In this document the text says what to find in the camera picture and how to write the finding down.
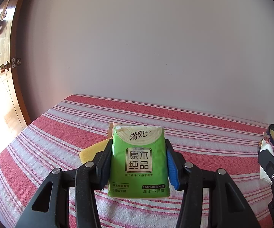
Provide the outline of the white green snack packet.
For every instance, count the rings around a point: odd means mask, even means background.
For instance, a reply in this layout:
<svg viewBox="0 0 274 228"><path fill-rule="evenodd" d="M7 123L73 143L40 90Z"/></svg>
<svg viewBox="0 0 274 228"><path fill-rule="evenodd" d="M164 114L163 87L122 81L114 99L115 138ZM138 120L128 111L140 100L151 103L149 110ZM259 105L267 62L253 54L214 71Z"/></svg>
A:
<svg viewBox="0 0 274 228"><path fill-rule="evenodd" d="M260 165L259 178L267 182L270 186L272 180L268 172L268 164L274 158L274 146L271 143L271 136L264 132L261 140L258 143L258 163Z"/></svg>

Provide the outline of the green tissue pack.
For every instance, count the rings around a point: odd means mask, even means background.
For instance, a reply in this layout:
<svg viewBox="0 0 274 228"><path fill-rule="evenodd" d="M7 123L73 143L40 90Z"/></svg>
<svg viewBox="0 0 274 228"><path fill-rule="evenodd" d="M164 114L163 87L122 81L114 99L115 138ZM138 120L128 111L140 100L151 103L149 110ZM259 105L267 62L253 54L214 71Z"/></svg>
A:
<svg viewBox="0 0 274 228"><path fill-rule="evenodd" d="M124 199L170 196L163 127L114 127L108 195Z"/></svg>

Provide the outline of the wooden door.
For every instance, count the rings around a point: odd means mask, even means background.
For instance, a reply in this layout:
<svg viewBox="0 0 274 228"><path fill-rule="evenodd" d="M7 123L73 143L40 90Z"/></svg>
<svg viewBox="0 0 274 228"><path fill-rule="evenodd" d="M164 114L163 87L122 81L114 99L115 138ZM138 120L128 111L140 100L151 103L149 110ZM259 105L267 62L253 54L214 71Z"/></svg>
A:
<svg viewBox="0 0 274 228"><path fill-rule="evenodd" d="M22 4L23 0L0 2L0 65L10 62L11 58L20 58L16 55L16 36ZM31 122L17 69L0 72L0 153Z"/></svg>

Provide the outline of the beige snack packet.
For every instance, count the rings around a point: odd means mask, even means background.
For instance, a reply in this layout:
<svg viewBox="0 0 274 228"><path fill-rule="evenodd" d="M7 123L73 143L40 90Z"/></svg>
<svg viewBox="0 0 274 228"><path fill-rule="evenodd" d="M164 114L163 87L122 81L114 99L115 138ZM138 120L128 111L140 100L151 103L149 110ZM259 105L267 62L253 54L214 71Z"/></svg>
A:
<svg viewBox="0 0 274 228"><path fill-rule="evenodd" d="M110 123L109 128L107 130L107 138L111 139L114 134L115 127L117 126L117 123Z"/></svg>

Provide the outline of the striped red white tablecloth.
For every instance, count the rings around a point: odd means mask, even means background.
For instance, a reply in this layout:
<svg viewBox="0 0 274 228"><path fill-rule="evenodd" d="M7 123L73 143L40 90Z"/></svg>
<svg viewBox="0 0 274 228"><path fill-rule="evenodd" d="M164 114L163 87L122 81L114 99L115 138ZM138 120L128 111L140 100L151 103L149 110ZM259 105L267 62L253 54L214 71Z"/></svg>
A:
<svg viewBox="0 0 274 228"><path fill-rule="evenodd" d="M107 138L111 123L162 126L165 137L199 168L224 168L262 227L272 227L272 192L259 178L257 146L266 124L136 101L71 95L23 130L0 154L0 221L14 227L51 172L81 165L79 153Z"/></svg>

